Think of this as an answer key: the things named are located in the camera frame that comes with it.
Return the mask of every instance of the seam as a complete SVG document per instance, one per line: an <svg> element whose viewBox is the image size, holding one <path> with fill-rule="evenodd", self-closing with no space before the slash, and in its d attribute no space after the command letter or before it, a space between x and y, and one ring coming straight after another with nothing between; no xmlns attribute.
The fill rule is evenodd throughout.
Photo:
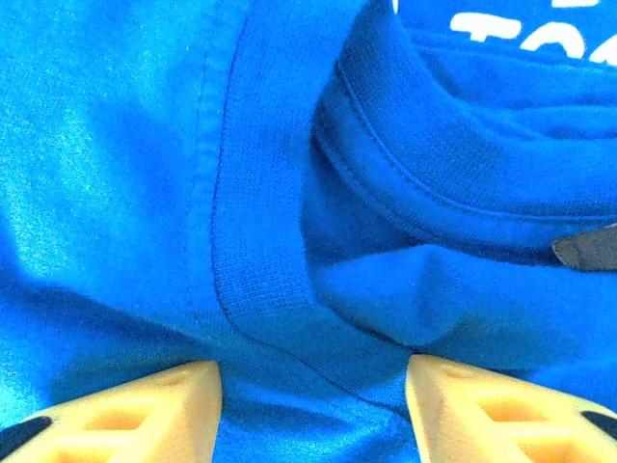
<svg viewBox="0 0 617 463"><path fill-rule="evenodd" d="M540 216L540 215L524 215L524 214L515 214L512 212L505 211L493 211L488 209L482 209L479 207L473 207L467 204L460 204L453 200L450 200L439 193L433 191L427 185L424 185L418 178L412 176L409 172L405 171L401 166L398 165L398 162L395 160L395 156L386 148L383 142L380 140L379 136L376 133L376 130L370 123L370 120L366 116L364 108L360 103L355 90L353 89L350 80L348 79L345 69L343 68L340 61L337 61L335 64L335 75L341 83L341 88L343 90L343 94L347 98L350 107L352 108L358 122L360 123L364 134L370 139L376 151L382 157L384 161L388 163L388 165L395 171L395 173L405 181L405 183L409 184L414 190L417 191L420 195L425 197L426 199L438 203L439 205L449 208L452 210L456 210L460 213L467 215L468 217L480 218L480 219L499 219L505 220L512 223L529 223L536 222L542 223L545 226L563 226L563 225L573 225L579 224L581 222L584 223L605 223L606 221L614 221L617 216L615 215L605 215L605 216L581 216L581 217L567 217L567 216ZM320 140L324 141L327 139L325 134L320 133ZM336 150L335 147L331 143L328 143L332 150ZM375 201L379 206L386 209L389 213L391 213L395 218L399 221L403 221L404 223L409 223L409 220L405 218L402 214L398 213L391 206L385 204L382 200L380 200L377 195L371 191L368 187L366 187L363 182L360 181L359 177L355 174L354 169L349 165L344 156L338 156L338 159L344 164L345 171L353 178L353 180L359 185L359 187L366 194L370 196L370 198Z"/></svg>

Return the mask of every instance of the neckline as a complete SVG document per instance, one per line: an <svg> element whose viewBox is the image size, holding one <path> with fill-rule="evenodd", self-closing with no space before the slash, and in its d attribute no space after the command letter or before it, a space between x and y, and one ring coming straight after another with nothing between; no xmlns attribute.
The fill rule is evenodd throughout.
<svg viewBox="0 0 617 463"><path fill-rule="evenodd" d="M506 255L551 256L555 238L615 222L610 176L585 170L598 159L615 164L615 139L499 133L442 86L426 59L389 5L373 2L322 98L319 143L369 204L420 239L469 251L497 246ZM574 160L555 164L565 152Z"/></svg>

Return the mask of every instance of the blue t-shirt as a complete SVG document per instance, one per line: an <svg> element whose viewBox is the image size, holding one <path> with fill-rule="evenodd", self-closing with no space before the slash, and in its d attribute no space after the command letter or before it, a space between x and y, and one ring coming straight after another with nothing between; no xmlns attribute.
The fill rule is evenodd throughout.
<svg viewBox="0 0 617 463"><path fill-rule="evenodd" d="M550 248L617 222L609 2L0 12L0 427L212 359L215 461L417 461L417 352L617 409Z"/></svg>

